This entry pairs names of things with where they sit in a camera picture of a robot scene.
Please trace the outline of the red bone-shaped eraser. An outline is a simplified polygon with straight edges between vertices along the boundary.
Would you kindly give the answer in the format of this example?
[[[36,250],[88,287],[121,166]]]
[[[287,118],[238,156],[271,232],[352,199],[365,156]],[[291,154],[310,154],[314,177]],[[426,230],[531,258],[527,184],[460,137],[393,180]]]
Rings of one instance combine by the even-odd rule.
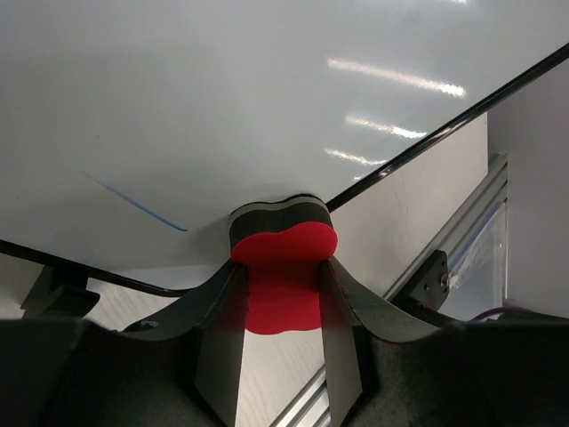
[[[259,335],[321,327],[319,267],[338,237],[325,202],[297,194],[237,208],[228,218],[230,260],[246,269],[246,329]]]

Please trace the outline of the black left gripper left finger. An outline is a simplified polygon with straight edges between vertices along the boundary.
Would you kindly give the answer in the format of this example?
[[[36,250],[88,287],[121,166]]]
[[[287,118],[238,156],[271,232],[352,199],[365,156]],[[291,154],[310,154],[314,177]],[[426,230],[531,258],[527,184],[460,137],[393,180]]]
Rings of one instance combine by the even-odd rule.
[[[201,286],[110,331],[78,318],[1,324],[4,426],[231,426],[244,347],[246,273]]]

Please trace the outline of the black-framed small whiteboard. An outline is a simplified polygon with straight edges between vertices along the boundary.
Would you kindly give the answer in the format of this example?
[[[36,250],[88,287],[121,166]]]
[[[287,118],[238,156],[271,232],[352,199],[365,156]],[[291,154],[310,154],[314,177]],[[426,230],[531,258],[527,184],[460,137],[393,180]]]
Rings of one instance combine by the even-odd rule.
[[[345,204],[568,43],[565,1],[4,1],[1,239],[149,291]]]

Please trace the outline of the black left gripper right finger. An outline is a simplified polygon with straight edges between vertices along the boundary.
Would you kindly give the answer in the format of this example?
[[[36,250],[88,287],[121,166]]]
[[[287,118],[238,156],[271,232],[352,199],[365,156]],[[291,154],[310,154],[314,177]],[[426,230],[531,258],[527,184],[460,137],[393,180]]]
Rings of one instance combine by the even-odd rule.
[[[325,379],[335,426],[565,426],[564,321],[433,326],[319,269]]]

